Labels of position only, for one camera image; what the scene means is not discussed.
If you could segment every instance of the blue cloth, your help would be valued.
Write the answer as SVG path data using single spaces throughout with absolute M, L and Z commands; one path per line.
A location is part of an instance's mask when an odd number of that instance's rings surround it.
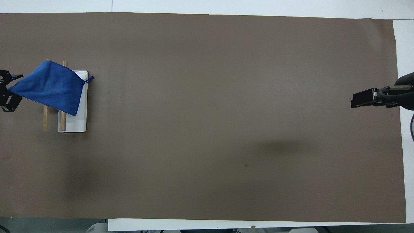
M 9 91 L 75 116 L 83 85 L 92 79 L 85 81 L 67 67 L 44 61 Z

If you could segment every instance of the brown paper sheet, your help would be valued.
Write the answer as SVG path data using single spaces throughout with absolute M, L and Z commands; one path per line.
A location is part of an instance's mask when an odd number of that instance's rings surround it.
M 0 116 L 0 216 L 405 222 L 390 20 L 0 14 L 1 69 L 86 69 L 85 133 Z

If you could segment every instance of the wooden rod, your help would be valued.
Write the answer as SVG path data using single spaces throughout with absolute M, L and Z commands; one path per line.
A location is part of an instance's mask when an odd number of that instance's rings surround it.
M 49 106 L 43 105 L 43 131 L 49 130 Z
M 67 61 L 63 61 L 62 65 L 67 67 Z M 60 131 L 66 131 L 66 112 L 60 111 Z

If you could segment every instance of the wooden stick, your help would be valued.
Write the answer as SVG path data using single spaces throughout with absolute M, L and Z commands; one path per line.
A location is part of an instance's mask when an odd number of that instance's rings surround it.
M 43 131 L 49 130 L 49 106 L 43 105 Z
M 67 67 L 67 61 L 63 61 L 62 65 Z M 60 131 L 66 131 L 66 112 L 60 111 Z

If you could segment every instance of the white table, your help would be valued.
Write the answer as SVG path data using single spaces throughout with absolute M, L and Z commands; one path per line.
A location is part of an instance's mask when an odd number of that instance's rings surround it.
M 219 15 L 272 15 L 329 18 L 393 19 L 398 76 L 414 71 L 413 0 L 0 0 L 0 13 L 152 12 Z M 406 223 L 414 223 L 414 142 L 409 132 L 413 111 L 401 112 Z M 109 219 L 110 231 L 206 228 L 333 226 L 379 223 Z

